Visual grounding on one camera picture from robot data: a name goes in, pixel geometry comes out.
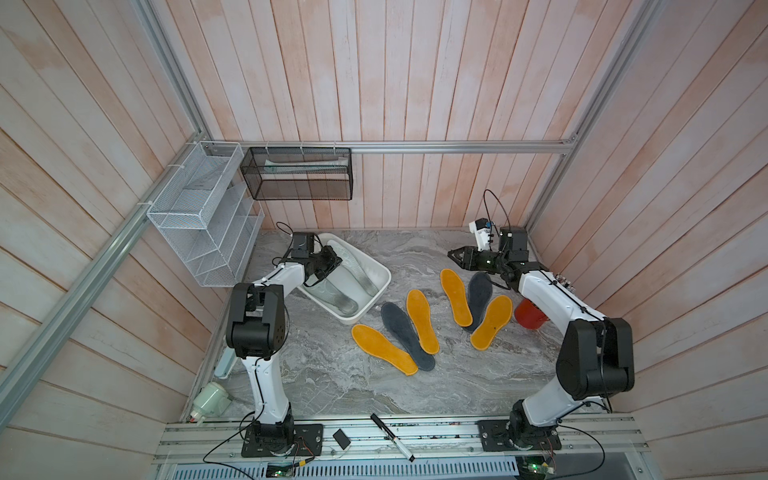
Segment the pale green mesh insole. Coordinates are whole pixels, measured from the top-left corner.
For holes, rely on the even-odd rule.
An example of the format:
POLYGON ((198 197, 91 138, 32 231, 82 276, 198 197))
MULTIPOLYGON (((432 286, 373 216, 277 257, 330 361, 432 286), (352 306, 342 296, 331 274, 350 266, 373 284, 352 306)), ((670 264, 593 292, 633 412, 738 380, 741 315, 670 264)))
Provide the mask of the pale green mesh insole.
POLYGON ((371 297, 378 293, 378 287, 373 283, 363 266, 352 252, 336 240, 329 240, 327 244, 333 248, 336 255, 342 260, 344 267, 355 278, 360 287, 371 297))
POLYGON ((308 287, 312 297, 333 308, 341 316, 349 317, 358 310, 358 303, 343 293, 329 279, 324 279, 308 287))

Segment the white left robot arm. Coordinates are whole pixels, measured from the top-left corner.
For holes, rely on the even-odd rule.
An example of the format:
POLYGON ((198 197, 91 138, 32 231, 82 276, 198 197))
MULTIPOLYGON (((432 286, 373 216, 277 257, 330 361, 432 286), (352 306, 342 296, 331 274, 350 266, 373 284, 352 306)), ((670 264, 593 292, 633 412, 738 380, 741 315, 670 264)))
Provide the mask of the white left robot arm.
POLYGON ((283 426, 290 417, 277 358, 288 336, 286 297, 312 277, 326 279, 341 263, 317 234, 297 232, 271 273, 233 288, 225 341, 248 374, 255 422, 283 426))

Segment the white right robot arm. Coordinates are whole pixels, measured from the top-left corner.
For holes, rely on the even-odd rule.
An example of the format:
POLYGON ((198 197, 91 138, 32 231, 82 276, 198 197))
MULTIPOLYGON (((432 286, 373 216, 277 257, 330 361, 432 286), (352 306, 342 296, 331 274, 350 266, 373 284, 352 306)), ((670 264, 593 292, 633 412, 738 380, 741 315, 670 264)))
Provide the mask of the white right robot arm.
POLYGON ((527 232, 498 229, 481 218, 469 223, 476 244, 448 252, 468 271, 496 274, 505 288, 531 301, 563 334, 556 376, 536 394, 515 403, 508 431, 521 444, 525 435, 541 436, 587 399, 609 398, 634 387, 632 327, 587 306, 546 266, 529 259, 527 232))

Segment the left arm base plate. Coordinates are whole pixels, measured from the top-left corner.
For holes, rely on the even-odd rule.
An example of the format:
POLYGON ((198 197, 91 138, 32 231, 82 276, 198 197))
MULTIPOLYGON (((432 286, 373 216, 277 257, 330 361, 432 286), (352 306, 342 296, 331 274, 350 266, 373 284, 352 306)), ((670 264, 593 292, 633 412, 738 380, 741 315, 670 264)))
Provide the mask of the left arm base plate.
POLYGON ((245 429, 243 458, 319 456, 322 452, 323 425, 254 423, 245 429))

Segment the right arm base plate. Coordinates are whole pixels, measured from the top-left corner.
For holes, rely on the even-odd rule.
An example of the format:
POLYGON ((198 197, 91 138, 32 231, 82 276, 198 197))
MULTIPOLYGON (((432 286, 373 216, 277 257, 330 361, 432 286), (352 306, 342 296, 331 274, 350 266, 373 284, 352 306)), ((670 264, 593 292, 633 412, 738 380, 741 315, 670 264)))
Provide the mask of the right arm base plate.
POLYGON ((555 428, 531 426, 511 420, 480 420, 479 438, 485 452, 561 450, 555 428))

